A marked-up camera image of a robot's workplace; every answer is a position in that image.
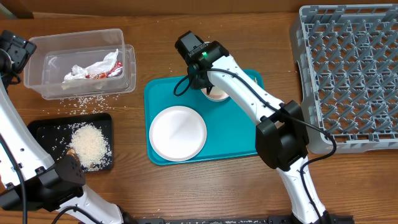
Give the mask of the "red snack wrapper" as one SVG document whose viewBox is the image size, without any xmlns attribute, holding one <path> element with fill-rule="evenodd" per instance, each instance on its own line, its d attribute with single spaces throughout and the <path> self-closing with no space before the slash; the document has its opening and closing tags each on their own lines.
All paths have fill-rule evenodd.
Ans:
<svg viewBox="0 0 398 224">
<path fill-rule="evenodd" d="M 120 76 L 123 72 L 123 64 L 121 61 L 117 61 L 115 66 L 107 72 L 101 72 L 96 75 L 86 75 L 85 78 L 87 79 L 103 79 L 103 78 L 111 78 Z"/>
</svg>

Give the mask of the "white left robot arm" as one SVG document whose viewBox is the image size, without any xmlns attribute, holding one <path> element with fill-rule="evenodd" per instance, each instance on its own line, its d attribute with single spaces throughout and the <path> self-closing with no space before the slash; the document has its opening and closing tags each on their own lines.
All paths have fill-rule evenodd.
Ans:
<svg viewBox="0 0 398 224">
<path fill-rule="evenodd" d="M 137 223 L 118 205 L 109 203 L 86 185 L 78 161 L 66 155 L 54 161 L 31 135 L 12 104 L 7 88 L 20 83 L 19 74 L 35 52 L 32 42 L 8 30 L 1 32 L 1 193 L 3 210 L 41 208 L 77 218 L 82 223 Z"/>
</svg>

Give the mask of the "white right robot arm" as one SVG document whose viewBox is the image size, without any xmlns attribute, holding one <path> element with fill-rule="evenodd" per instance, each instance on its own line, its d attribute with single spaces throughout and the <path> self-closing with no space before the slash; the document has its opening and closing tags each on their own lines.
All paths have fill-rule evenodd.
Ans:
<svg viewBox="0 0 398 224">
<path fill-rule="evenodd" d="M 305 122 L 300 105 L 284 103 L 266 92 L 217 41 L 204 42 L 188 31 L 177 39 L 175 48 L 187 64 L 189 88 L 209 94 L 217 87 L 250 117 L 256 127 L 257 155 L 279 173 L 292 203 L 293 222 L 332 223 L 308 169 L 312 160 L 307 130 L 319 128 Z"/>
</svg>

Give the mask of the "large white plate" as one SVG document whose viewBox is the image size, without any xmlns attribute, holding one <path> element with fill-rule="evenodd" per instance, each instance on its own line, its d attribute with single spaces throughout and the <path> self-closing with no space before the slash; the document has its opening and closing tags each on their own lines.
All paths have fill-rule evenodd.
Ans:
<svg viewBox="0 0 398 224">
<path fill-rule="evenodd" d="M 149 142 L 163 159 L 187 161 L 204 147 L 207 128 L 203 118 L 186 106 L 171 106 L 162 110 L 149 128 Z"/>
</svg>

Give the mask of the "white tissue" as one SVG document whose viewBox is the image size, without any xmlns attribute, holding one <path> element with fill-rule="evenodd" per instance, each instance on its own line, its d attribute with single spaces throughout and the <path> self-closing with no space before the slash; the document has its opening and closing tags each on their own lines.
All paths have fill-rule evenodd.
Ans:
<svg viewBox="0 0 398 224">
<path fill-rule="evenodd" d="M 118 60 L 119 50 L 116 49 L 115 52 L 110 52 L 104 59 L 100 62 L 96 62 L 86 68 L 80 67 L 78 65 L 72 66 L 71 72 L 64 76 L 63 82 L 71 82 L 74 80 L 99 80 L 99 79 L 87 79 L 86 75 L 96 75 L 101 72 L 110 71 L 116 64 Z"/>
</svg>

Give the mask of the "pink saucer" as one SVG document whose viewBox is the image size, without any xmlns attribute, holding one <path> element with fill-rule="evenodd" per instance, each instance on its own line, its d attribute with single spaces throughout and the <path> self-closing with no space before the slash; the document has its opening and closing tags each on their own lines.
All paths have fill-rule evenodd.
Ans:
<svg viewBox="0 0 398 224">
<path fill-rule="evenodd" d="M 229 97 L 228 94 L 226 94 L 223 90 L 217 88 L 216 86 L 211 88 L 209 94 L 206 93 L 206 88 L 202 88 L 201 91 L 209 100 L 214 102 L 221 102 Z"/>
</svg>

